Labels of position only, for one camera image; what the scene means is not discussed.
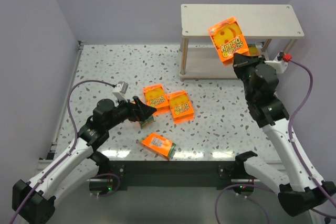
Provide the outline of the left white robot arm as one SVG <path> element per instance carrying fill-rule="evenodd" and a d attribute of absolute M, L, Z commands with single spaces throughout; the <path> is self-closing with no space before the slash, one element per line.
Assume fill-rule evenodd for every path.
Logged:
<path fill-rule="evenodd" d="M 20 215 L 28 223 L 46 223 L 56 210 L 56 201 L 62 194 L 75 189 L 76 183 L 99 177 L 99 170 L 104 171 L 104 176 L 109 175 L 109 159 L 98 151 L 109 138 L 109 131 L 125 120 L 145 121 L 155 112 L 156 108 L 146 105 L 137 96 L 132 101 L 119 101 L 117 105 L 110 99 L 100 100 L 92 116 L 80 130 L 75 131 L 75 138 L 61 155 L 29 181 L 20 179 L 13 186 L 12 209 L 15 215 Z M 92 161 L 95 168 L 62 186 L 66 177 L 86 159 Z"/>

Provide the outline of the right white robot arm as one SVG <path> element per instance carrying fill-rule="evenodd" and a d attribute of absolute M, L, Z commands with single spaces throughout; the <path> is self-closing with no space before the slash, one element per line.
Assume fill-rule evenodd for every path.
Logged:
<path fill-rule="evenodd" d="M 271 189 L 283 210 L 294 217 L 327 200 L 333 202 L 335 183 L 326 181 L 310 162 L 292 126 L 296 114 L 290 115 L 275 94 L 278 74 L 291 62 L 291 55 L 284 52 L 274 60 L 263 55 L 233 56 L 234 73 L 243 82 L 249 113 L 271 140 L 286 172 L 268 165 L 252 151 L 237 155 L 236 165 Z"/>

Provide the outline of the multicolour sponge stack pack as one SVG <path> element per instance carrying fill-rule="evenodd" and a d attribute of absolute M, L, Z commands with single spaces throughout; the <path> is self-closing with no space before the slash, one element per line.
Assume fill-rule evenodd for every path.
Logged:
<path fill-rule="evenodd" d="M 260 44 L 248 44 L 247 55 L 251 57 L 259 56 L 261 55 L 261 48 L 262 48 L 262 45 Z"/>
<path fill-rule="evenodd" d="M 146 120 L 139 122 L 140 128 L 143 129 L 143 128 L 149 126 L 150 124 L 152 124 L 153 122 L 154 122 L 154 116 L 151 115 Z"/>
<path fill-rule="evenodd" d="M 175 152 L 176 144 L 171 140 L 158 135 L 156 133 L 151 133 L 147 137 L 140 141 L 140 144 L 167 160 L 170 160 Z"/>

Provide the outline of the orange Scrub Daddy box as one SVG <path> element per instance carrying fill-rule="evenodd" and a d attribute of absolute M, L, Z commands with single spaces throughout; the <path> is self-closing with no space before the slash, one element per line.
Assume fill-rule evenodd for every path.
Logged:
<path fill-rule="evenodd" d="M 162 84 L 155 84 L 143 88 L 147 105 L 156 109 L 154 116 L 168 113 L 170 107 Z"/>
<path fill-rule="evenodd" d="M 194 120 L 194 109 L 185 90 L 167 95 L 175 124 Z"/>
<path fill-rule="evenodd" d="M 236 17 L 217 23 L 208 29 L 208 33 L 220 61 L 225 66 L 233 63 L 235 53 L 250 56 L 248 44 Z"/>

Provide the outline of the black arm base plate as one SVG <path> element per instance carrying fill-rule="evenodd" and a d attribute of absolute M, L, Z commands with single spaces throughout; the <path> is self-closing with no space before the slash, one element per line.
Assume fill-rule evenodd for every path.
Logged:
<path fill-rule="evenodd" d="M 99 174 L 120 178 L 119 190 L 129 187 L 224 187 L 251 182 L 236 161 L 110 161 Z"/>

